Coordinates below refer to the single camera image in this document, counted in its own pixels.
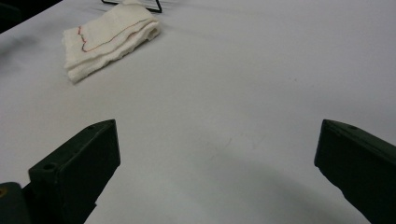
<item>folded white towel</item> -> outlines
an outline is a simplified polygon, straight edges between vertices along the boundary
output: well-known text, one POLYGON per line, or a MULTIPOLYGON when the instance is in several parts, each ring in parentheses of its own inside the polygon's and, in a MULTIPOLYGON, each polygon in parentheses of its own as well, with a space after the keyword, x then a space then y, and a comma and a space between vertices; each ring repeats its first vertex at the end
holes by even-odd
POLYGON ((99 19, 64 31, 64 68, 76 83, 160 33, 158 20, 136 0, 125 0, 99 19))

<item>black metal stand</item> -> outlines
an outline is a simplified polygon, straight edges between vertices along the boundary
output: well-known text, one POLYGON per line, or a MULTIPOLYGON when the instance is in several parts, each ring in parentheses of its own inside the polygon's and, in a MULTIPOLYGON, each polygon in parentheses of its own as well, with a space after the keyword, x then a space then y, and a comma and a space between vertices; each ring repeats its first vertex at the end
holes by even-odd
POLYGON ((325 119, 315 165, 371 223, 396 223, 395 146, 325 119))
POLYGON ((119 165, 116 121, 95 123, 30 168, 23 189, 0 184, 0 223, 83 224, 119 165))
MULTIPOLYGON (((110 5, 117 5, 117 2, 112 2, 112 1, 107 1, 107 0, 102 0, 103 3, 105 4, 110 4, 110 5)), ((146 9, 150 12, 155 12, 155 13, 163 13, 163 8, 161 7, 160 1, 159 0, 155 0, 155 2, 157 3, 157 8, 152 8, 152 7, 146 7, 146 9)))

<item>white table surface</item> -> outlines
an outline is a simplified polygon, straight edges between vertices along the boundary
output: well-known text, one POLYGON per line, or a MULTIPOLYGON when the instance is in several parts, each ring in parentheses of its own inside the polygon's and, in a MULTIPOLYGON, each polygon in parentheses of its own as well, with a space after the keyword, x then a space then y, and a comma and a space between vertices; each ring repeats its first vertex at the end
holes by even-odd
POLYGON ((396 144, 395 1, 163 1, 157 38, 73 85, 62 30, 109 9, 63 0, 0 34, 0 182, 116 119, 86 223, 368 223, 314 157, 323 119, 396 144))

